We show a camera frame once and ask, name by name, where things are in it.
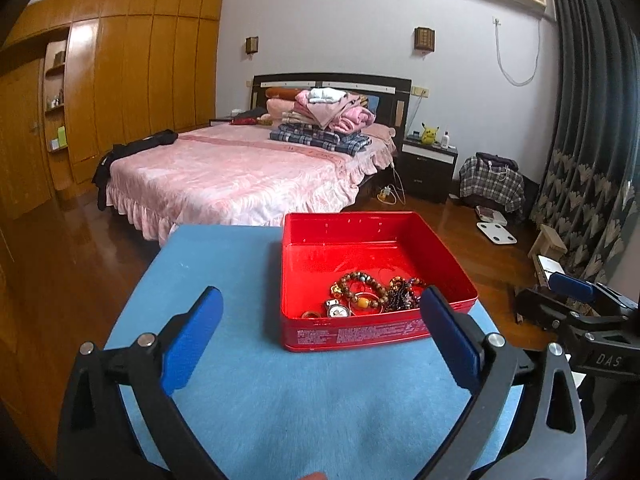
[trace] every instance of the plaid blanket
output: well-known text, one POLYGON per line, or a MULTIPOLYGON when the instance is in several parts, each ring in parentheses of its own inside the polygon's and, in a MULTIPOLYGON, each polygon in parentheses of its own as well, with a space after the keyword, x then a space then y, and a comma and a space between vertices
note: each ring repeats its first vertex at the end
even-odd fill
POLYGON ((510 168, 496 168, 483 158, 470 156, 460 168, 460 197, 479 195, 504 206, 507 213, 522 209, 524 180, 510 168))
POLYGON ((269 134, 269 137, 271 140, 295 142, 351 156, 355 156, 356 153, 363 151, 371 144, 371 139, 359 132, 344 135, 302 124, 281 124, 278 129, 269 134))

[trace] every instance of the blue table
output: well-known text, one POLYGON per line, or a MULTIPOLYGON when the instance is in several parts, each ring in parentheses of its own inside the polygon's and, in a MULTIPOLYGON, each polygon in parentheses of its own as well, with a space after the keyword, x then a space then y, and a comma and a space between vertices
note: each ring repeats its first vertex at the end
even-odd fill
MULTIPOLYGON (((280 228, 182 226, 131 295, 106 348, 158 333, 207 285, 225 313, 191 381, 173 398, 232 480, 412 479, 452 428, 469 394, 431 339, 368 349, 291 353, 279 342, 280 228)), ((495 326, 480 303, 472 317, 495 326)), ((130 388, 123 396, 149 460, 164 465, 130 388)), ((479 465, 493 460, 513 419, 510 398, 479 465)))

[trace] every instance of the curtain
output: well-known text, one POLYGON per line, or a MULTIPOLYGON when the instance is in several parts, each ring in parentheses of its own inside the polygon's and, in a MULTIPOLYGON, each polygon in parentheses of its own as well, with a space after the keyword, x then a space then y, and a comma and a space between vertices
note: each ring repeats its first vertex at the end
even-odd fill
POLYGON ((568 274, 607 283, 638 215, 638 41, 612 0, 556 0, 556 11, 556 126, 530 217, 561 236, 568 274))

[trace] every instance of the pink bedspread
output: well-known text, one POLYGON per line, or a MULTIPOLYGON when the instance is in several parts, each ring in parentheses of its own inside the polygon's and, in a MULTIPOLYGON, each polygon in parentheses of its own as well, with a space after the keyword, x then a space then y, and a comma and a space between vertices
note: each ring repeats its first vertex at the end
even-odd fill
POLYGON ((107 205, 164 245, 180 224, 279 226, 289 212, 338 212, 365 175, 392 161, 372 138, 351 157, 269 139, 270 128, 220 124, 111 165, 107 205))

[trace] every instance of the yellow bead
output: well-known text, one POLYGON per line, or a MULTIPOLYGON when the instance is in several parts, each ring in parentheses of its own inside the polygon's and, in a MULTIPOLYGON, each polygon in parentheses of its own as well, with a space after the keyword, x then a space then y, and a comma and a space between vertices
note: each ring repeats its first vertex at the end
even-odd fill
POLYGON ((369 303, 370 301, 368 298, 360 297, 358 298, 357 305, 358 305, 358 308, 369 308, 369 303))

